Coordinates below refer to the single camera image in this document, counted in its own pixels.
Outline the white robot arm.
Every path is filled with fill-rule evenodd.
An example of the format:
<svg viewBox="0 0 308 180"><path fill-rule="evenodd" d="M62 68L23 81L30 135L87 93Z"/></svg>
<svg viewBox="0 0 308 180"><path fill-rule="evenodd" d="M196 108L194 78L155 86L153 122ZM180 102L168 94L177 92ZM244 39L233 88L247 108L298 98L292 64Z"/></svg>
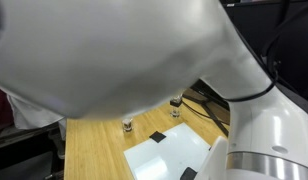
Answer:
<svg viewBox="0 0 308 180"><path fill-rule="evenodd" d="M129 118L202 80L230 131L206 180L308 180L308 103L268 72L220 0L0 0L0 87L68 118Z"/></svg>

